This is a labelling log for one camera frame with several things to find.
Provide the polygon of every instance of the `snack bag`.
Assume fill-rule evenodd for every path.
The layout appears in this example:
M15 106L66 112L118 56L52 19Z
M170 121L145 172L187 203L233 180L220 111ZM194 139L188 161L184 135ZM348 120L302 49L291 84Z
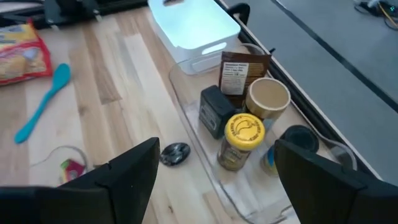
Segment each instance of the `snack bag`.
M266 75L271 55L223 52L218 86L236 108L242 108L248 87Z
M61 183L67 183L83 175L86 167L73 159L67 159L61 163Z
M31 22L0 29L0 85L51 75L50 52Z

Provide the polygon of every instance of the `gray floor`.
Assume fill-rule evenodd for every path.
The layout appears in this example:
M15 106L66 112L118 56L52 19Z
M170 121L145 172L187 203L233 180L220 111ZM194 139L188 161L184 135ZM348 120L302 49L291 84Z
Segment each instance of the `gray floor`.
M270 0L251 6L249 28L387 182L398 185L398 114ZM398 32L347 0L281 3L398 101Z

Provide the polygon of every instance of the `black box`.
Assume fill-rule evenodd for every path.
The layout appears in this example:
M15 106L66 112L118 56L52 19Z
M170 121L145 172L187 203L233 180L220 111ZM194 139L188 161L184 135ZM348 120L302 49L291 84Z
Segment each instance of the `black box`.
M225 125L234 114L235 107L216 85L201 91L199 119L215 139L224 136Z

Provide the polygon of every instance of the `white cable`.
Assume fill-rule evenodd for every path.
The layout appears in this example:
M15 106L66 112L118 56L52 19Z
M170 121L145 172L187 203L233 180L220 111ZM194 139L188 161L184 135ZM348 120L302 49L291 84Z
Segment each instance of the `white cable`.
M83 150L81 150L81 149L79 149L78 147L75 147L75 146L59 146L59 147L56 147L55 149L51 150L51 152L47 155L47 157L46 157L45 159L43 159L42 161L39 161L39 162L35 162L34 164L31 164L31 165L29 166L29 168L38 166L38 165L40 165L40 164L46 162L48 159L50 159L51 155L52 155L55 151L58 151L59 149L64 149L64 150L65 150L65 149L71 149L71 150L73 150L73 151L79 153L79 155L80 155L81 158L83 159L83 163L84 163L85 170L86 170L87 172L89 171L89 170L88 170L88 159L87 159L86 154L83 152Z
M379 1L380 1L380 0L370 0L370 1L368 2L368 7L369 7L369 8L372 8L372 7L376 6L376 5L379 3Z
M324 136L323 136L316 128L314 128L314 127L312 127L312 129L315 131L315 133L318 135L318 137L320 137L320 138L323 139L324 141L326 141L326 142L328 142L328 143L330 143L330 144L334 144L334 145L336 145L336 146L338 146L338 147L344 149L344 150L347 152L347 154L350 156L351 161L353 162L353 167L352 167L353 170L357 170L357 169L358 169L358 164L357 164L357 162L356 162L355 155L354 155L353 151L352 151L348 146L346 146L346 145L344 145L344 144L342 144L342 143L340 143L340 142L338 142L338 141L334 141L334 140L331 140L331 139L328 139L328 138L324 137Z

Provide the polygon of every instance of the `wooden table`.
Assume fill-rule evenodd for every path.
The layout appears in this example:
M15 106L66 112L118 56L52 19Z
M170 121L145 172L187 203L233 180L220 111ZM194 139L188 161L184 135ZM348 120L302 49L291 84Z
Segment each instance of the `wooden table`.
M142 8L106 16L102 22L39 32L52 53L53 66L71 66L72 81L20 145L14 144L14 135L52 81L38 78L0 87L0 184L56 185L49 178L57 176L54 167L76 157L76 152L60 152L42 167L29 166L62 145L85 151L90 164L102 164L157 136L161 147L187 142L193 152L178 168L159 166L143 223L244 223L225 212L212 185L215 180L207 174L209 167L201 162L203 153L192 144L168 77L175 62L153 28L150 10ZM306 122L290 106L272 135L280 136L293 124ZM328 156L326 150L321 154Z

